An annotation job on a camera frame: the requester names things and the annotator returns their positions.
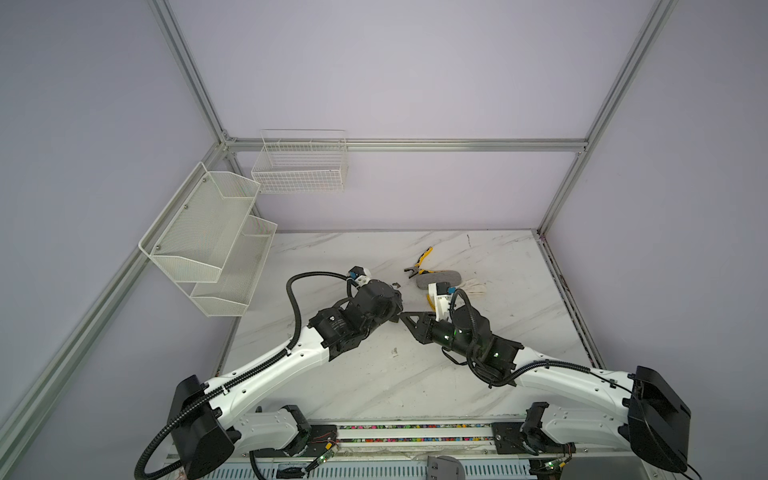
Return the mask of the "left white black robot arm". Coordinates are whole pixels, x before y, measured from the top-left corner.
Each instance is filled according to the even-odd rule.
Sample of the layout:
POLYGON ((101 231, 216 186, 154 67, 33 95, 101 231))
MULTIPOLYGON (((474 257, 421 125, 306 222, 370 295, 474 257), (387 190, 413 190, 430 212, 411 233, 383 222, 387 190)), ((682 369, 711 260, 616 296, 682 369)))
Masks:
POLYGON ((347 296, 319 310, 286 344, 251 361, 239 372, 201 381, 180 381, 169 409, 164 436, 170 436, 179 459, 146 479, 181 469, 200 479, 225 463, 248 439, 245 417, 270 393, 341 354, 357 348, 382 324, 403 312, 402 295, 380 280, 356 285, 347 281, 347 296))

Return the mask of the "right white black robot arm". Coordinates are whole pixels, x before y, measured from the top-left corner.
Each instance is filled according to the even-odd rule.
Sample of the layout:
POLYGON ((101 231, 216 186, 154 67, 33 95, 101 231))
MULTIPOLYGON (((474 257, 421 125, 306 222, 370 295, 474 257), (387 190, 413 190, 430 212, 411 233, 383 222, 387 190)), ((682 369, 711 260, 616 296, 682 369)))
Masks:
POLYGON ((414 339, 435 344, 455 364, 467 367, 488 388, 525 387, 576 403, 558 413, 538 400, 520 428, 525 451, 596 444, 629 449, 644 462, 687 475, 691 410, 657 371, 639 366, 610 371, 549 357, 494 334, 475 308, 461 306, 445 318, 404 312, 400 320, 414 339))

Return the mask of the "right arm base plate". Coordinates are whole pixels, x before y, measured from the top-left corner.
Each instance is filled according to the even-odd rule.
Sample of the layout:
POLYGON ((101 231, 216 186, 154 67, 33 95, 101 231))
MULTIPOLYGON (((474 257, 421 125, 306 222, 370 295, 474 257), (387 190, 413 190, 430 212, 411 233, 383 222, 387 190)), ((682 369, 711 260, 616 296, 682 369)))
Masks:
POLYGON ((500 455, 573 454, 573 442, 560 444, 547 437, 540 429, 524 431, 523 422, 496 422, 491 424, 496 452, 500 455))

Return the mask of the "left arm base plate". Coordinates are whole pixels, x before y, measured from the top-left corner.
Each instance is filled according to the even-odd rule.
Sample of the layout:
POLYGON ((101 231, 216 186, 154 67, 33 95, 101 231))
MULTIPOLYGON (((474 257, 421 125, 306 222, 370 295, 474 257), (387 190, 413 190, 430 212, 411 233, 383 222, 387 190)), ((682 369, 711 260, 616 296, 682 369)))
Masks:
POLYGON ((296 457, 315 458, 324 453, 328 446, 337 444, 338 428, 332 424, 311 425, 306 441, 301 444, 296 457))

